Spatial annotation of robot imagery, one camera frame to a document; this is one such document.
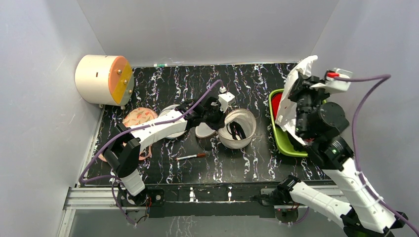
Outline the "white bra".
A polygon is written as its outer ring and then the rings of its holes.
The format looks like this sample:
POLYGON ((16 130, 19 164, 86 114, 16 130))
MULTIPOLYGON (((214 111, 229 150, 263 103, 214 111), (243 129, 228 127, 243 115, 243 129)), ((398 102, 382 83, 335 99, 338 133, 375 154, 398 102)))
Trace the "white bra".
POLYGON ((277 114, 274 123, 283 132, 289 133, 297 142, 305 146, 307 143, 295 134, 296 129, 296 102, 304 90, 301 84, 305 79, 312 76, 312 66, 318 60, 317 55, 308 56, 300 60, 288 73, 285 80, 282 97, 277 106, 277 114))

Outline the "black bra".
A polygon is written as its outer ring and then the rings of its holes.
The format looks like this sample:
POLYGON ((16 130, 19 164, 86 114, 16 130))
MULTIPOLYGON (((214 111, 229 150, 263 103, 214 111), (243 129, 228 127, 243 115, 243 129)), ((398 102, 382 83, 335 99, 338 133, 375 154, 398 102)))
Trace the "black bra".
POLYGON ((241 125, 235 121, 228 123, 226 128, 233 140, 244 140, 247 138, 241 125))

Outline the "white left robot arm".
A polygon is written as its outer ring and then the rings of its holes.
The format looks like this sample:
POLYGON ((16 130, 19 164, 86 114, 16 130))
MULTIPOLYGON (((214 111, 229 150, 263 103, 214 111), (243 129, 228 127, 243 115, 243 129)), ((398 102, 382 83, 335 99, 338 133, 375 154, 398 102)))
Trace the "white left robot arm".
POLYGON ((167 114, 138 126, 119 124, 118 134, 109 145, 104 145, 102 155, 125 187, 121 195, 133 205, 143 205, 149 195, 138 170, 139 155, 152 144, 202 123, 213 130, 224 127, 226 111, 232 101, 232 95, 220 94, 204 102, 180 104, 167 114))

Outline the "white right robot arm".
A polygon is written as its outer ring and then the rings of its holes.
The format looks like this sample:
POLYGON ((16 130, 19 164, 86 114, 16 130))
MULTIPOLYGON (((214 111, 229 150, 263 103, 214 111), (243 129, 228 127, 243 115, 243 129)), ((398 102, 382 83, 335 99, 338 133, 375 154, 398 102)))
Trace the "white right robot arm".
POLYGON ((349 126, 343 108, 327 102, 329 93, 316 88, 318 77, 299 76, 286 98, 296 103, 295 134, 305 150, 338 185, 346 201, 313 189, 289 175, 273 191, 254 196, 263 205, 304 204, 338 224, 348 237, 390 237, 409 223, 405 213, 388 207, 369 186, 341 133, 349 126))

